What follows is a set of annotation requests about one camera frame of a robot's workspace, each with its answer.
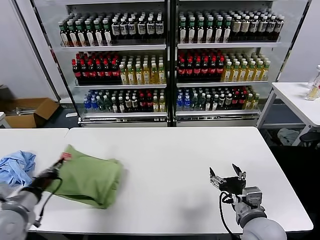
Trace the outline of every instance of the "fridge shelf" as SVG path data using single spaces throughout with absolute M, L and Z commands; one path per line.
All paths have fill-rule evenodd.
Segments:
M 242 116 L 261 114 L 259 109 L 250 110 L 215 110 L 215 111 L 177 111 L 178 118 L 184 117 L 207 117 L 207 116 Z
M 179 43 L 178 49 L 288 48 L 290 45 L 290 42 Z
M 252 86 L 267 84 L 268 81 L 229 81 L 229 82 L 192 82 L 177 83 L 178 88 L 203 88 L 203 87 L 224 87 L 224 86 Z
M 165 50 L 166 44 L 150 45 L 113 45 L 113 46 L 71 46 L 62 47 L 66 52 L 100 52 L 100 51 L 139 51 L 139 50 Z
M 167 84 L 142 84 L 142 85 L 91 85 L 74 86 L 78 90 L 99 90 L 99 89 L 165 89 Z

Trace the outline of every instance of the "yellow bottle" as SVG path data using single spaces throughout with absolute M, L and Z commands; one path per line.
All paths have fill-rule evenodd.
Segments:
M 143 63 L 143 82 L 144 84 L 150 84 L 150 71 L 148 68 L 148 63 Z
M 232 63 L 230 61 L 228 61 L 226 63 L 225 69 L 222 72 L 221 82 L 229 82 L 230 81 L 231 65 L 232 65 Z
M 230 82 L 236 82 L 237 81 L 238 75 L 239 75 L 239 66 L 240 66 L 240 62 L 236 61 L 234 63 L 234 67 L 231 68 Z
M 239 68 L 239 74 L 237 78 L 237 82 L 244 82 L 245 81 L 245 75 L 247 70 L 247 61 L 243 61 L 241 67 Z
M 135 78 L 136 78 L 136 83 L 138 85 L 144 84 L 142 79 L 142 74 L 141 74 L 141 67 L 139 63 L 135 65 Z
M 121 77 L 122 85 L 128 85 L 129 79 L 128 79 L 128 75 L 126 73 L 125 66 L 123 64 L 120 64 L 119 68 L 120 68 L 120 77 Z
M 264 68 L 264 62 L 259 60 L 258 64 L 253 72 L 252 81 L 260 81 L 260 74 Z
M 159 74 L 157 71 L 157 65 L 155 62 L 151 64 L 151 84 L 159 84 Z
M 264 62 L 264 68 L 261 71 L 259 80 L 260 81 L 268 81 L 268 73 L 269 73 L 269 67 L 270 67 L 271 61 L 267 60 Z
M 254 71 L 256 69 L 255 67 L 256 62 L 251 61 L 249 67 L 246 69 L 246 73 L 244 75 L 244 81 L 251 82 L 252 81 L 252 76 L 254 75 Z

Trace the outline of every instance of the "white table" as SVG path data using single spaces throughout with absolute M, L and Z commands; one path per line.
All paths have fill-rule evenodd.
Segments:
M 258 128 L 262 127 L 275 98 L 279 97 L 305 124 L 305 128 L 292 144 L 297 146 L 301 142 L 301 135 L 320 128 L 320 98 L 314 101 L 305 99 L 309 91 L 306 82 L 273 82 L 272 87 L 273 89 L 256 126 Z
M 108 209 L 53 196 L 40 232 L 226 233 L 219 214 L 220 191 L 209 182 L 209 167 L 221 177 L 232 177 L 232 163 L 247 172 L 248 187 L 263 191 L 262 205 L 270 219 L 287 232 L 313 229 L 255 127 L 72 128 L 65 143 L 97 158 L 120 160 L 124 178 L 116 203 Z M 242 232 L 232 206 L 224 204 L 223 213 L 231 231 Z

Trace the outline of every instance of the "green cloth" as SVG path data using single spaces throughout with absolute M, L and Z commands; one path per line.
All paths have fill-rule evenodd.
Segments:
M 60 169 L 59 177 L 63 183 L 55 195 L 99 209 L 113 204 L 123 165 L 116 159 L 103 160 L 83 154 L 71 145 L 64 152 L 71 154 L 71 158 L 64 161 Z M 55 180 L 47 191 L 52 193 L 59 182 Z

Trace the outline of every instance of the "bottle label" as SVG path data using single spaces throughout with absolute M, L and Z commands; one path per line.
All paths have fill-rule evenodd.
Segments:
M 274 29 L 275 29 L 275 24 L 276 23 L 274 21 L 268 22 L 268 24 L 266 26 L 266 31 L 269 32 L 269 33 L 273 32 Z
M 203 37 L 204 37 L 204 30 L 203 29 L 199 29 L 198 30 L 198 37 L 197 37 L 197 43 L 198 44 L 202 43 Z
M 223 42 L 224 43 L 227 43 L 228 42 L 228 39 L 229 39 L 229 35 L 230 35 L 230 28 L 226 28 L 224 30 L 224 35 L 223 35 Z
M 261 74 L 261 70 L 257 70 L 257 71 L 255 72 L 255 76 L 254 76 L 254 80 L 255 80 L 255 81 L 259 81 L 260 74 Z
M 129 79 L 129 84 L 130 85 L 134 85 L 135 84 L 134 75 L 132 73 L 128 74 L 128 79 Z
M 116 114 L 118 112 L 118 108 L 116 105 L 113 105 L 112 106 L 112 109 L 113 109 L 113 112 Z
M 241 71 L 238 79 L 239 82 L 243 82 L 245 80 L 245 74 L 246 74 L 246 71 Z
M 139 85 L 142 84 L 142 76 L 141 76 L 141 73 L 137 73 L 136 74 L 136 81 Z
M 258 28 L 258 22 L 257 21 L 250 22 L 249 32 L 255 33 L 257 31 L 257 28 Z
M 144 23 L 138 24 L 138 33 L 140 35 L 146 34 L 146 25 Z
M 73 32 L 70 33 L 70 38 L 72 40 L 73 46 L 78 47 L 78 40 L 77 40 L 76 35 Z
M 212 111 L 215 111 L 215 110 L 217 109 L 217 107 L 218 107 L 218 103 L 217 103 L 217 102 L 214 102 L 214 103 L 212 104 Z
M 209 110 L 210 110 L 210 105 L 211 105 L 210 103 L 206 103 L 206 104 L 205 104 L 205 110 L 206 110 L 206 111 L 209 111 Z
M 163 23 L 156 23 L 155 24 L 155 32 L 156 32 L 156 34 L 163 34 L 164 33 L 164 24 Z
M 112 41 L 111 41 L 111 34 L 110 34 L 110 32 L 105 31 L 105 32 L 104 32 L 104 36 L 105 36 L 106 44 L 107 44 L 108 46 L 111 46 L 111 45 L 112 45 Z
M 160 84 L 165 83 L 165 73 L 164 72 L 159 72 L 159 81 L 160 81 Z
M 101 33 L 100 33 L 100 32 L 96 32 L 96 33 L 95 33 L 95 36 L 96 36 L 96 40 L 97 40 L 97 42 L 98 42 L 98 45 L 99 45 L 99 46 L 103 46 L 104 43 L 103 43 L 103 41 L 102 41 Z
M 180 30 L 180 43 L 184 44 L 186 40 L 186 30 L 185 29 L 181 29 Z
M 214 74 L 216 72 L 216 69 L 215 68 L 209 68 L 209 74 Z
M 120 105 L 119 108 L 120 108 L 120 112 L 121 112 L 121 113 L 124 113 L 124 112 L 125 112 L 125 106 Z
M 193 69 L 193 73 L 194 73 L 194 74 L 199 74 L 199 73 L 200 73 L 200 68 L 195 68 L 195 69 Z
M 155 24 L 154 23 L 147 23 L 147 31 L 148 34 L 155 34 Z
M 215 38 L 214 38 L 215 43 L 220 43 L 221 34 L 222 34 L 222 29 L 217 29 L 215 31 Z
M 127 84 L 127 78 L 125 74 L 121 75 L 121 81 L 122 81 L 122 85 L 126 85 Z
M 166 111 L 166 105 L 160 104 L 160 112 L 165 112 Z
M 86 45 L 85 36 L 84 36 L 84 34 L 83 34 L 82 32 L 79 32 L 79 33 L 78 33 L 78 37 L 79 37 L 81 46 L 82 46 L 82 47 L 87 46 L 87 45 Z
M 120 27 L 119 25 L 111 25 L 112 28 L 112 33 L 115 36 L 119 36 L 120 35 Z
M 194 39 L 195 39 L 195 30 L 194 29 L 190 29 L 189 30 L 189 36 L 188 36 L 188 43 L 189 44 L 193 44 L 194 43 Z
M 249 30 L 249 25 L 250 25 L 250 22 L 245 22 L 245 21 L 244 21 L 244 22 L 241 24 L 240 32 L 243 32 L 243 33 L 248 32 L 248 30 Z
M 247 81 L 252 81 L 252 76 L 253 76 L 253 74 L 254 74 L 254 71 L 249 71 L 246 80 L 247 80 Z
M 128 30 L 130 35 L 135 35 L 137 33 L 136 25 L 134 23 L 128 24 Z
M 234 72 L 233 72 L 231 82 L 236 82 L 236 81 L 237 81 L 238 74 L 239 74 L 239 72 L 238 72 L 238 71 L 234 71 Z
M 88 36 L 89 44 L 91 47 L 95 46 L 94 36 L 91 32 L 87 32 L 86 35 Z
M 65 33 L 61 33 L 61 39 L 65 47 L 70 47 L 67 35 Z
M 212 29 L 208 29 L 208 30 L 206 31 L 206 38 L 205 38 L 205 42 L 206 42 L 206 43 L 211 43 L 212 32 L 213 32 Z
M 237 33 L 240 32 L 241 22 L 235 21 L 232 26 L 232 32 Z
M 144 84 L 149 84 L 149 74 L 143 74 Z

